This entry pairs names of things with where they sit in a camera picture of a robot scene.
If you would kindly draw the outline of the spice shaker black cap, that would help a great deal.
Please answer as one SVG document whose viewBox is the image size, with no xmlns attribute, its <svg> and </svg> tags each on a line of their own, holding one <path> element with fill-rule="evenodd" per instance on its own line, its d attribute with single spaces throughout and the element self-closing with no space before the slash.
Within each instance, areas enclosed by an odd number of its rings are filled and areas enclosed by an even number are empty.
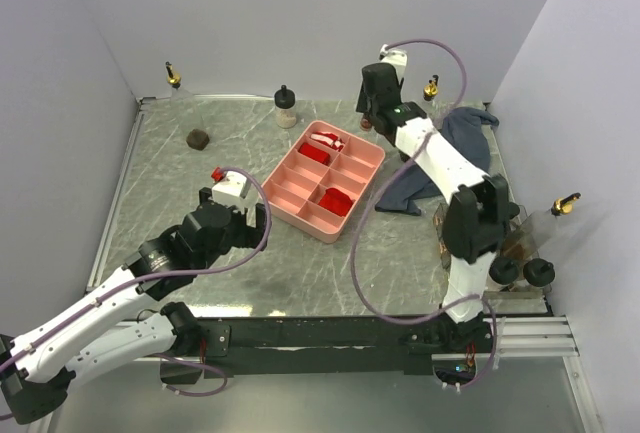
<svg viewBox="0 0 640 433">
<path fill-rule="evenodd" d="M 362 115 L 359 125 L 360 125 L 360 129 L 365 132 L 369 132 L 374 128 L 371 122 L 371 117 L 368 114 Z"/>
</svg>

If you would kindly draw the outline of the salt jar black lid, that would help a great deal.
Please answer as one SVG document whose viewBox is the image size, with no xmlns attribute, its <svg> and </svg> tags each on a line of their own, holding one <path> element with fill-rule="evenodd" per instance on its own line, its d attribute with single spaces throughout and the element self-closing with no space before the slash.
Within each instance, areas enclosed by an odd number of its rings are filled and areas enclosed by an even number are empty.
<svg viewBox="0 0 640 433">
<path fill-rule="evenodd" d="M 544 288 L 554 281 L 555 267 L 547 260 L 533 258 L 524 264 L 523 277 L 531 286 Z"/>
<path fill-rule="evenodd" d="M 282 129 L 290 129 L 297 123 L 295 111 L 296 95 L 286 85 L 282 85 L 274 93 L 275 120 Z"/>
</svg>

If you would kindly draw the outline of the oil bottle gold spout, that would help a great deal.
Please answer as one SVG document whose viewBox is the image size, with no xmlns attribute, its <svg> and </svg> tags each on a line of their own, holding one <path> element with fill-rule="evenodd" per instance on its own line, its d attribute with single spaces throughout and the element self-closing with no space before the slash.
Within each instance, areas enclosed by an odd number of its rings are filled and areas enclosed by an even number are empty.
<svg viewBox="0 0 640 433">
<path fill-rule="evenodd" d="M 505 239 L 501 254 L 514 260 L 526 260 L 550 241 L 558 232 L 560 218 L 571 213 L 581 198 L 579 192 L 556 199 L 550 208 L 531 213 Z"/>
</svg>

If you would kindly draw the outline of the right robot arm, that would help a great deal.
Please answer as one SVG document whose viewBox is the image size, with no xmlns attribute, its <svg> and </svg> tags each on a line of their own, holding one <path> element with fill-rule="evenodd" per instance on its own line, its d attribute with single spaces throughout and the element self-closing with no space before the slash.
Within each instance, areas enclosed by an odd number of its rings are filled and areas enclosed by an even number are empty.
<svg viewBox="0 0 640 433">
<path fill-rule="evenodd" d="M 419 167 L 435 183 L 447 204 L 442 238 L 451 263 L 442 306 L 424 317 L 383 315 L 382 320 L 401 326 L 427 324 L 426 339 L 450 351 L 490 337 L 483 321 L 488 307 L 483 295 L 509 226 L 506 179 L 474 166 L 416 103 L 402 102 L 397 71 L 387 62 L 363 67 L 357 110 L 377 133 L 409 156 L 409 165 Z"/>
</svg>

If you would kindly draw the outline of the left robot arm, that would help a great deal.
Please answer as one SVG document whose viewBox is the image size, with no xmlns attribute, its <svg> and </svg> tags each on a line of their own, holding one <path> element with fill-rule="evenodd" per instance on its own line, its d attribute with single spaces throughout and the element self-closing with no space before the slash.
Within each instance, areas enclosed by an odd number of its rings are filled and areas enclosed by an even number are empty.
<svg viewBox="0 0 640 433">
<path fill-rule="evenodd" d="M 78 387 L 138 357 L 186 355 L 199 345 L 198 321 L 182 302 L 170 302 L 140 324 L 114 326 L 214 273 L 214 262 L 233 248 L 265 249 L 271 230 L 266 200 L 247 212 L 215 201 L 206 190 L 181 223 L 143 242 L 98 288 L 34 330 L 1 338 L 1 392 L 9 418 L 20 425 L 52 413 Z"/>
</svg>

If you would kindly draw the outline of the red white striped cloth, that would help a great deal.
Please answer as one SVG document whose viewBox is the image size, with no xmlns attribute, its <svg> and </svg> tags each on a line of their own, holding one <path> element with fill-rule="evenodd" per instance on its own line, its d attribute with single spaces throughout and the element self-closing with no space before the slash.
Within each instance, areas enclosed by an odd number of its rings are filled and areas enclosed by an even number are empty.
<svg viewBox="0 0 640 433">
<path fill-rule="evenodd" d="M 345 146 L 344 140 L 332 132 L 314 132 L 310 139 L 338 152 Z"/>
</svg>

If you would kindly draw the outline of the pink divided tray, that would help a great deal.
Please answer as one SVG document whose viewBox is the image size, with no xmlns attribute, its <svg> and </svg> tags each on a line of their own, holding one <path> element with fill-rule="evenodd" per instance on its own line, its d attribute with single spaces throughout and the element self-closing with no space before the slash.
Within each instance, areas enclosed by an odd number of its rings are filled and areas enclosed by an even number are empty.
<svg viewBox="0 0 640 433">
<path fill-rule="evenodd" d="M 344 140 L 345 146 L 340 152 L 332 150 L 311 140 L 310 134 L 314 132 L 332 132 Z M 330 165 L 322 165 L 301 155 L 298 149 L 303 143 L 329 153 Z M 353 216 L 384 159 L 382 147 L 327 122 L 315 120 L 263 183 L 272 215 L 331 244 L 339 238 Z M 341 190 L 354 201 L 346 217 L 336 216 L 318 205 L 330 187 Z"/>
</svg>

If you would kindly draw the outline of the red knitted cloth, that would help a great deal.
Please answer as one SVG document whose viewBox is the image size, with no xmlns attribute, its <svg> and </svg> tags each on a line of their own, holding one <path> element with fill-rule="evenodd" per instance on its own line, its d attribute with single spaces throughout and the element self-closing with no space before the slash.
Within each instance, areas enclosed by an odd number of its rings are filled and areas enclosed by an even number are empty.
<svg viewBox="0 0 640 433">
<path fill-rule="evenodd" d="M 330 187 L 325 190 L 318 205 L 339 217 L 346 217 L 354 201 L 341 190 Z"/>
</svg>

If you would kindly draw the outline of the red folded cloth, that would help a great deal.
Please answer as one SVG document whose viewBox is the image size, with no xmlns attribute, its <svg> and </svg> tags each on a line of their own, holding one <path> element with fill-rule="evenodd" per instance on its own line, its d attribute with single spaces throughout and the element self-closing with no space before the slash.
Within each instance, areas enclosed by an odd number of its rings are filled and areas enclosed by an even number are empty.
<svg viewBox="0 0 640 433">
<path fill-rule="evenodd" d="M 309 159 L 311 159 L 313 161 L 316 161 L 316 162 L 318 162 L 318 163 L 320 163 L 322 165 L 329 166 L 330 163 L 331 163 L 331 155 L 329 153 L 327 153 L 324 150 L 319 149 L 319 148 L 317 148 L 317 147 L 315 147 L 315 146 L 313 146 L 313 145 L 311 145 L 309 143 L 303 143 L 299 147 L 298 152 L 301 155 L 303 155 L 303 156 L 305 156 L 305 157 L 307 157 L 307 158 L 309 158 Z"/>
</svg>

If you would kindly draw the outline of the blue grey towel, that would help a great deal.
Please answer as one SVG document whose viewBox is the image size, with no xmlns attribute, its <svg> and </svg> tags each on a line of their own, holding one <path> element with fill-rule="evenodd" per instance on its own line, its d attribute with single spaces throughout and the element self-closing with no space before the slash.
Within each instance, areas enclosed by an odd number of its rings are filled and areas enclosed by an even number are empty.
<svg viewBox="0 0 640 433">
<path fill-rule="evenodd" d="M 475 167 L 488 172 L 491 155 L 489 143 L 482 131 L 483 125 L 498 126 L 499 120 L 481 109 L 458 107 L 443 119 L 440 133 Z M 376 203 L 375 210 L 421 216 L 422 212 L 416 201 L 440 195 L 441 191 L 432 179 L 419 166 L 413 165 L 385 190 Z"/>
</svg>

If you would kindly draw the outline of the clear acrylic organizer rack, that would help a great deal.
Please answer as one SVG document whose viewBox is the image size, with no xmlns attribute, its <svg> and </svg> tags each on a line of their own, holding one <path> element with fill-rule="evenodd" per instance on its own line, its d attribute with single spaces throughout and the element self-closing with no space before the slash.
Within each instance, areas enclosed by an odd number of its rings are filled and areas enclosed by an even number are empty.
<svg viewBox="0 0 640 433">
<path fill-rule="evenodd" d="M 542 298 L 555 279 L 555 269 L 538 255 L 539 246 L 546 242 L 535 239 L 535 228 L 525 219 L 519 223 L 519 206 L 510 204 L 513 210 L 509 234 L 502 250 L 489 269 L 486 290 L 491 297 L 515 299 Z"/>
</svg>

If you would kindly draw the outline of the black table front rail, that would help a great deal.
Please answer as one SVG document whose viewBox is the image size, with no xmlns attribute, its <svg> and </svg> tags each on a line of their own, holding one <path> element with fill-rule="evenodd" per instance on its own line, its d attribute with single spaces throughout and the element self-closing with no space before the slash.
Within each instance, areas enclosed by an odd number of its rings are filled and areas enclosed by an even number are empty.
<svg viewBox="0 0 640 433">
<path fill-rule="evenodd" d="M 440 354 L 488 353 L 492 334 L 443 314 L 419 325 L 375 316 L 201 318 L 170 352 L 203 359 L 229 376 L 401 372 L 430 375 Z"/>
</svg>

